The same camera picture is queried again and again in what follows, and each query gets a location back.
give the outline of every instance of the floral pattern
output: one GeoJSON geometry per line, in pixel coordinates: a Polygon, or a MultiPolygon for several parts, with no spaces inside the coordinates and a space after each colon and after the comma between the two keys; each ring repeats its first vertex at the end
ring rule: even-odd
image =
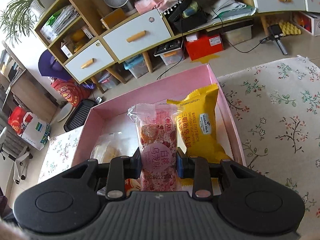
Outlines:
{"type": "Polygon", "coordinates": [[[83,126],[50,138],[47,154],[42,164],[38,183],[71,168],[83,126]]]}
{"type": "Polygon", "coordinates": [[[304,235],[319,225],[320,70],[307,58],[277,60],[218,78],[248,168],[298,193],[304,235]]]}

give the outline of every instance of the clear storage container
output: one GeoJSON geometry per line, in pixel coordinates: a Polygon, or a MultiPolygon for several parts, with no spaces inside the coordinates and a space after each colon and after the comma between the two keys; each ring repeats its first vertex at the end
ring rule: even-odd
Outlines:
{"type": "Polygon", "coordinates": [[[251,33],[252,25],[242,27],[239,29],[235,29],[232,31],[228,31],[224,33],[224,37],[232,44],[236,45],[238,43],[251,40],[252,33],[251,33]]]}
{"type": "Polygon", "coordinates": [[[113,75],[111,75],[109,72],[103,76],[103,80],[99,80],[99,83],[101,83],[104,87],[111,89],[116,87],[120,84],[120,81],[117,80],[113,75]]]}
{"type": "Polygon", "coordinates": [[[148,72],[146,62],[142,55],[135,56],[123,62],[125,69],[130,70],[135,78],[139,78],[148,72]]]}
{"type": "Polygon", "coordinates": [[[185,59],[183,54],[183,49],[178,49],[178,50],[160,54],[160,57],[166,65],[177,63],[180,60],[182,61],[185,59]]]}

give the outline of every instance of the purple hat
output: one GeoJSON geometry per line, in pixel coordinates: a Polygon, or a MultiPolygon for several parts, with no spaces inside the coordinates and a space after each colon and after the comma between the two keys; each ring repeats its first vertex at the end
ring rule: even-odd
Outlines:
{"type": "Polygon", "coordinates": [[[64,81],[68,81],[72,78],[47,49],[39,58],[38,68],[43,77],[55,77],[64,81]]]}

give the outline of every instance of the pink snack bar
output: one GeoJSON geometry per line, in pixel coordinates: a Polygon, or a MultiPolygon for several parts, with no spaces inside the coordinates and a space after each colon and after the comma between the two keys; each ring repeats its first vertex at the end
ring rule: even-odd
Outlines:
{"type": "Polygon", "coordinates": [[[167,104],[138,104],[128,111],[138,130],[143,191],[176,189],[177,112],[167,104]]]}

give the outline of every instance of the stack of papers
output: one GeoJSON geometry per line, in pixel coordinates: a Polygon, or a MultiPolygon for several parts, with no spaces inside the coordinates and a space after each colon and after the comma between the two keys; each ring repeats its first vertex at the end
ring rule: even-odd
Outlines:
{"type": "Polygon", "coordinates": [[[78,16],[79,13],[76,11],[73,5],[66,6],[53,23],[52,31],[59,35],[78,16]]]}
{"type": "Polygon", "coordinates": [[[235,20],[244,16],[255,14],[256,8],[235,0],[218,0],[213,6],[204,9],[210,14],[209,21],[212,24],[222,21],[235,20]]]}

